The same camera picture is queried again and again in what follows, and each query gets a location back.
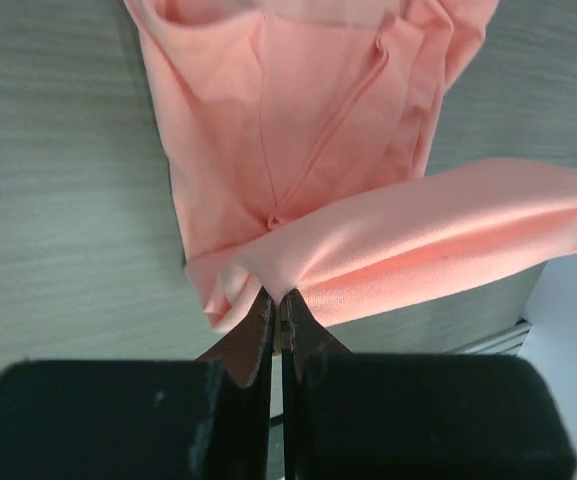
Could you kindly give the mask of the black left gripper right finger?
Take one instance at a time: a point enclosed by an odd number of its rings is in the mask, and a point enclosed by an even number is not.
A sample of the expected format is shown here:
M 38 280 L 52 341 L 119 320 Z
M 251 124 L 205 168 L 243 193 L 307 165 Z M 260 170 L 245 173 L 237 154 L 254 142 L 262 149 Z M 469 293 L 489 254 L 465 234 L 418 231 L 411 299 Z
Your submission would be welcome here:
M 571 479 L 551 392 L 509 355 L 354 353 L 298 291 L 279 309 L 289 479 Z

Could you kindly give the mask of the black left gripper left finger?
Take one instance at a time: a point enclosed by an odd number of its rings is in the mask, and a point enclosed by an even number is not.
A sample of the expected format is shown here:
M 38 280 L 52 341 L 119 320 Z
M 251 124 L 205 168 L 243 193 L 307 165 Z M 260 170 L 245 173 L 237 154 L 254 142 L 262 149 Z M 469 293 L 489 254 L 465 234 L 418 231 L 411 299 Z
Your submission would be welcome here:
M 0 479 L 261 479 L 274 304 L 195 360 L 25 360 L 0 371 Z

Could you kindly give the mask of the salmon pink t-shirt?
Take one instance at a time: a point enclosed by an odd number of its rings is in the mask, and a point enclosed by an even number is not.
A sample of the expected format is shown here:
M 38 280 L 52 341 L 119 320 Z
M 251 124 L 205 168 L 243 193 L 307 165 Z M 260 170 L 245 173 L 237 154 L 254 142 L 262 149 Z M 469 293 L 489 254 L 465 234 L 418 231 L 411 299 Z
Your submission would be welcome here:
M 426 172 L 493 1 L 130 1 L 211 326 L 298 290 L 332 326 L 577 254 L 577 170 Z

